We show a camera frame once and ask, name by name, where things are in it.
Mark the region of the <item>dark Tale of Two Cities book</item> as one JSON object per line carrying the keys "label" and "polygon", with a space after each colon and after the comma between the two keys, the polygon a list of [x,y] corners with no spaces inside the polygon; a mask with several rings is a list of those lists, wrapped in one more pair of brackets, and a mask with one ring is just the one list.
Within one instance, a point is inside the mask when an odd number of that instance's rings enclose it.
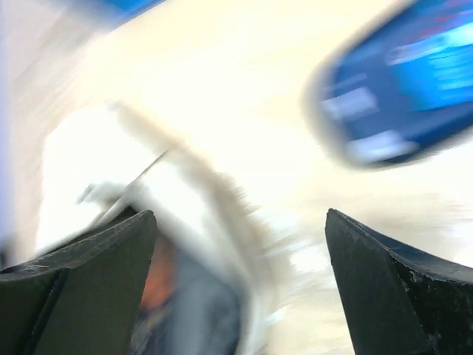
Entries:
{"label": "dark Tale of Two Cities book", "polygon": [[234,354],[234,290],[167,239],[157,242],[137,312],[131,354]]}

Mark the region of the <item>beige canvas backpack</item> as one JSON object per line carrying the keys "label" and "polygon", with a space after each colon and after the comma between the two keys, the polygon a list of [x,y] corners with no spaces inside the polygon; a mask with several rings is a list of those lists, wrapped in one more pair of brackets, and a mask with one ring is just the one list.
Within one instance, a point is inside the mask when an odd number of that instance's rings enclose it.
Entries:
{"label": "beige canvas backpack", "polygon": [[265,352],[273,298],[259,230],[228,182],[181,142],[120,104],[79,110],[44,142],[42,189],[34,259],[150,211],[154,249],[167,239],[234,290],[234,354]]}

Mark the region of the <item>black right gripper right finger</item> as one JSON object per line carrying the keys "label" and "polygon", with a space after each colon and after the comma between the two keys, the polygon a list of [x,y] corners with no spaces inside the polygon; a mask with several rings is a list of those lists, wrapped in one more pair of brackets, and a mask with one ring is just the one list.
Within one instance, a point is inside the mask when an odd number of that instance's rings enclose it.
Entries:
{"label": "black right gripper right finger", "polygon": [[325,236],[356,354],[472,353],[472,268],[335,209]]}

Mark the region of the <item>blue pencil case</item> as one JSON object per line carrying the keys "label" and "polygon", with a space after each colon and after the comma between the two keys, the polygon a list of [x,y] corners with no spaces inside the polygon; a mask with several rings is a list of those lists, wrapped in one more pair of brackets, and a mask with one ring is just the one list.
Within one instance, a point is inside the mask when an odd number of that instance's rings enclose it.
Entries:
{"label": "blue pencil case", "polygon": [[313,124],[359,166],[410,160],[472,126],[472,3],[414,1],[325,62]]}

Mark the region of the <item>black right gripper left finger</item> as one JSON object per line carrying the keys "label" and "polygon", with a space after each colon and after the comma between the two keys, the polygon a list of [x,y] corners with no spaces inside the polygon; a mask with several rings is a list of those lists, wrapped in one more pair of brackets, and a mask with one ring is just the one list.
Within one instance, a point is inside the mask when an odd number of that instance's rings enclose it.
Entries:
{"label": "black right gripper left finger", "polygon": [[2,354],[127,354],[157,223],[150,211],[1,271]]}

